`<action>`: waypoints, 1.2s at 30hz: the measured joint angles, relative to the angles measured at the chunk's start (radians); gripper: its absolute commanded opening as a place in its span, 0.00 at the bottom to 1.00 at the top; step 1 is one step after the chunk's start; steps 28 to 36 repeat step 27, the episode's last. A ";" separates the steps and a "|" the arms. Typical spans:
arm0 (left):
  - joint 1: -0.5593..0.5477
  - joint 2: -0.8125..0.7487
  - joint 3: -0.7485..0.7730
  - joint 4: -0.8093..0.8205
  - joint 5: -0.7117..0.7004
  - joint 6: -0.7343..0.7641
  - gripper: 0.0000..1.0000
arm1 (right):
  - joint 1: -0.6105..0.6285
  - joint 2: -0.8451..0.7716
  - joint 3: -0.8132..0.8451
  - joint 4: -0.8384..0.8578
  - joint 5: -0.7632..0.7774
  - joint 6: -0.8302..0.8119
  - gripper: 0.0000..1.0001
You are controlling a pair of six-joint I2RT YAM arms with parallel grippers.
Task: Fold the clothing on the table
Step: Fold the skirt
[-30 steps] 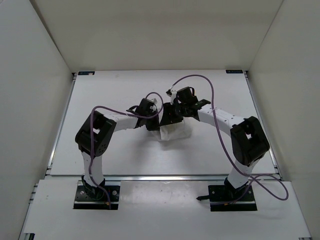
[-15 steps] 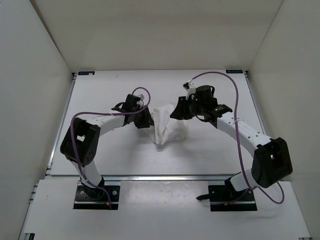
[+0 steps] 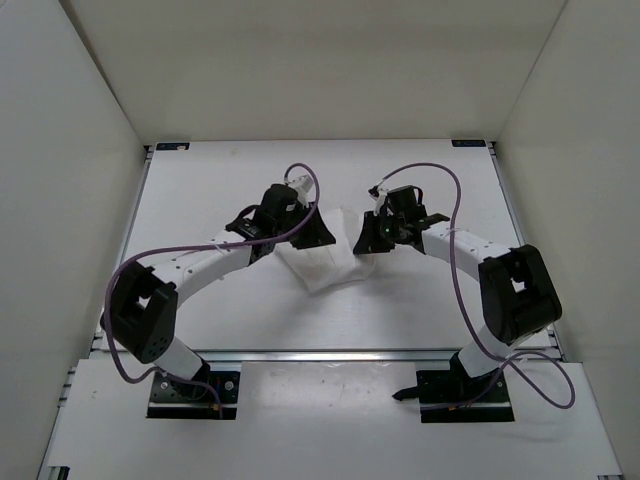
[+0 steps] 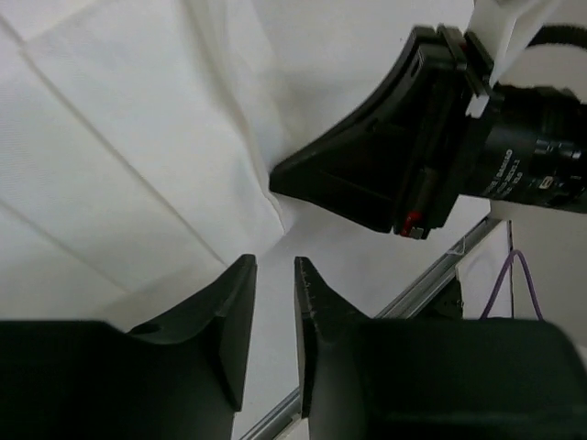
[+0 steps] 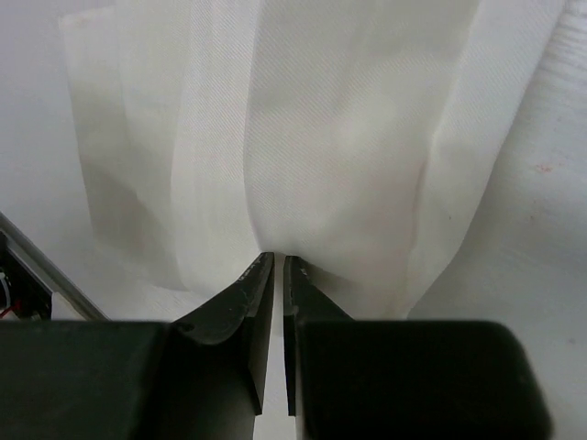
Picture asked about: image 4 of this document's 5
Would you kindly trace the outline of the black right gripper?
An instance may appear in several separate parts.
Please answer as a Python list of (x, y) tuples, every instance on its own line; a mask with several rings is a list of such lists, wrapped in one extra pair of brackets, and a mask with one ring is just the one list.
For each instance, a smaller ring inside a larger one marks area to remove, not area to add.
[(461, 194), (585, 212), (586, 106), (574, 93), (490, 85), (487, 51), (454, 27), (413, 28), (396, 65), (395, 234), (426, 238)]

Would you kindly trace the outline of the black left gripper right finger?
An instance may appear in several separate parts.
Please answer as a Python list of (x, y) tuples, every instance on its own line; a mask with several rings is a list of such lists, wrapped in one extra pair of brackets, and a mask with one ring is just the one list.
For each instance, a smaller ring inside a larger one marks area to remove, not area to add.
[(441, 336), (430, 397), (393, 407), (398, 433), (381, 439), (583, 439), (586, 372), (571, 341), (544, 321), (462, 320), (461, 347)]

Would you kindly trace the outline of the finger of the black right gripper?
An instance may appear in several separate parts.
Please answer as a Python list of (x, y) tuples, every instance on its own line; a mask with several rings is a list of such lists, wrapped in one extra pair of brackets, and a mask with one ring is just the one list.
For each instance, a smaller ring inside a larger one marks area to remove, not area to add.
[(270, 190), (370, 230), (391, 232), (408, 150), (439, 58), (437, 32), (414, 27), (375, 91), (325, 134), (276, 165)]

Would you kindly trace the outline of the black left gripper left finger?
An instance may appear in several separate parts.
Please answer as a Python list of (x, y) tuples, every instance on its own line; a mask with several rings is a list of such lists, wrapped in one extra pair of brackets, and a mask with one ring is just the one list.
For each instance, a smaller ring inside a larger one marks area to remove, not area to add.
[(1, 324), (4, 439), (228, 439), (243, 405), (257, 262), (128, 332)]

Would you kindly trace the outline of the white pleated skirt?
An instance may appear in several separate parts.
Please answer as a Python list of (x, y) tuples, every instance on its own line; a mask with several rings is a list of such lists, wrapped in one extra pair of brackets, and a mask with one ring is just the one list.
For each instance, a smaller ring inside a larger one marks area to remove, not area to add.
[(1, 4), (1, 315), (130, 327), (285, 233), (248, 1)]

